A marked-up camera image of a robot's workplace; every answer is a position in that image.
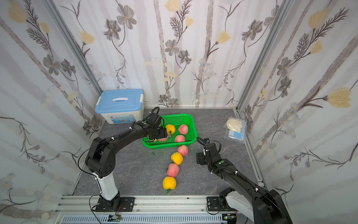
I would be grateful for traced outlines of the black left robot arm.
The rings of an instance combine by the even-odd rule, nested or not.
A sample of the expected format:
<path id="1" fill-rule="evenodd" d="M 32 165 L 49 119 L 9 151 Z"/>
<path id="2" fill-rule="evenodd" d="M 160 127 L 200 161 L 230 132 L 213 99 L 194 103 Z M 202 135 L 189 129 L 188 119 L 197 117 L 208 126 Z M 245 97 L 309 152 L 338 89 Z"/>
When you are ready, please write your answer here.
<path id="1" fill-rule="evenodd" d="M 159 115 L 159 107 L 155 107 L 142 120 L 134 121 L 130 127 L 119 134 L 108 138 L 97 137 L 93 140 L 85 159 L 89 174 L 97 180 L 100 196 L 107 202 L 120 197 L 115 185 L 113 171 L 116 166 L 116 154 L 125 146 L 147 138 L 150 142 L 167 137 L 164 120 Z"/>

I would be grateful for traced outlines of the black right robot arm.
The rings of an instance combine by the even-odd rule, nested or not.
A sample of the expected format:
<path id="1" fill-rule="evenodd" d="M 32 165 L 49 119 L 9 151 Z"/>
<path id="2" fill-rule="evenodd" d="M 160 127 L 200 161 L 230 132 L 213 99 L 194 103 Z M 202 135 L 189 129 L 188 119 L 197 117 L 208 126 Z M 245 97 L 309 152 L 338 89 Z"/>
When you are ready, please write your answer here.
<path id="1" fill-rule="evenodd" d="M 287 208 L 275 190 L 268 191 L 255 184 L 244 174 L 242 174 L 231 161 L 221 158 L 220 148 L 217 148 L 215 141 L 197 138 L 203 146 L 203 152 L 197 153 L 197 163 L 207 165 L 211 174 L 231 184 L 234 191 L 244 196 L 249 203 L 249 213 L 244 209 L 236 210 L 244 214 L 255 224 L 291 224 L 292 220 Z"/>

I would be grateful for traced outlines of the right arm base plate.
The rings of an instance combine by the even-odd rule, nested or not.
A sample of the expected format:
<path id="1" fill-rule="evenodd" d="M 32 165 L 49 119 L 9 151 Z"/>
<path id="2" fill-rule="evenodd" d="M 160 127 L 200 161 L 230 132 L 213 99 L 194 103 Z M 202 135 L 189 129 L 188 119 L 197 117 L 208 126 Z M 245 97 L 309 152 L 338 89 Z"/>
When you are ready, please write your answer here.
<path id="1" fill-rule="evenodd" d="M 218 212 L 218 211 L 232 211 L 233 209 L 230 208 L 225 200 L 224 197 L 214 196 L 214 197 L 207 197 L 207 209 L 209 212 Z"/>

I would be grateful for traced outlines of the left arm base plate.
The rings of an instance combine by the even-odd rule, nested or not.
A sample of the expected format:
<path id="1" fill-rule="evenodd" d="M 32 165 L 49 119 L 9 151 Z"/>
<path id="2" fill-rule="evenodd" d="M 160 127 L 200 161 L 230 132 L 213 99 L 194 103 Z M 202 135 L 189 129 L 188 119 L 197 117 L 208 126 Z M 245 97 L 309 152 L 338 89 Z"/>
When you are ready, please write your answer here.
<path id="1" fill-rule="evenodd" d="M 132 212 L 135 197 L 115 197 L 111 201 L 99 198 L 94 211 L 96 212 Z"/>

